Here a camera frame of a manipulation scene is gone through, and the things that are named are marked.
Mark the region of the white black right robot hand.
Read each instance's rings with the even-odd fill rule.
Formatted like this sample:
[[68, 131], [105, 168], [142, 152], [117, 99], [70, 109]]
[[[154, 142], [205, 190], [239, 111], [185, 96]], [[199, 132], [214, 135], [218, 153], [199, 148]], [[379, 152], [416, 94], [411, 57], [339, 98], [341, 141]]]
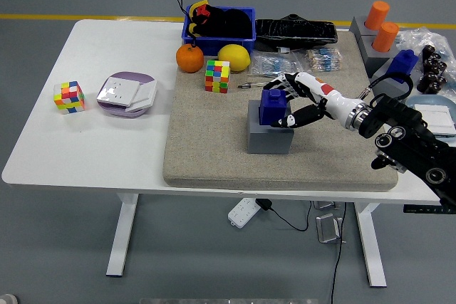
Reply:
[[361, 99], [346, 98], [329, 84], [305, 72], [280, 73], [264, 89], [283, 90], [288, 102], [299, 97], [313, 102], [273, 122], [273, 127], [302, 127], [326, 116], [338, 120], [348, 130], [357, 130], [368, 113], [367, 105]]

